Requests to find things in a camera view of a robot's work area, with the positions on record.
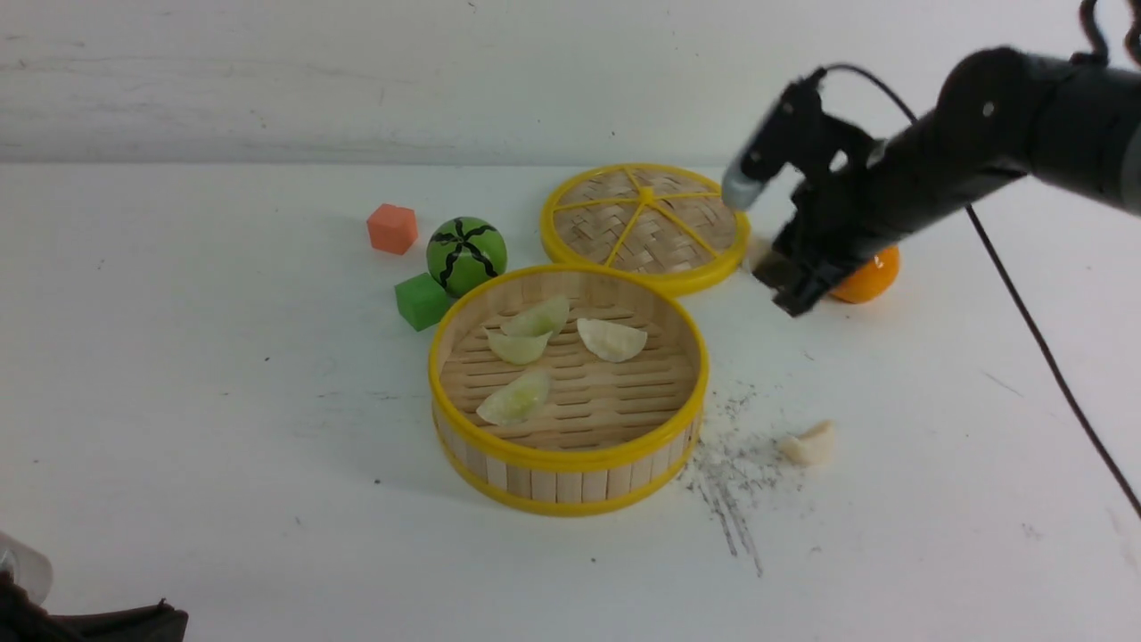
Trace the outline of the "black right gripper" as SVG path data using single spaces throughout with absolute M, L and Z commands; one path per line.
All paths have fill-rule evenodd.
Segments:
M 897 135 L 867 163 L 793 190 L 794 216 L 752 273 L 788 317 L 810 312 L 874 253 L 1023 178 L 941 135 Z

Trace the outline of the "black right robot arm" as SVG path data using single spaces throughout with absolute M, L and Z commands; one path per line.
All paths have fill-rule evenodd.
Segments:
M 721 180 L 725 205 L 745 211 L 783 169 L 801 174 L 794 216 L 753 271 L 791 317 L 881 251 L 1026 177 L 1138 213 L 1135 70 L 979 50 L 932 109 L 887 139 L 825 112 L 819 87 L 835 70 L 791 82 Z

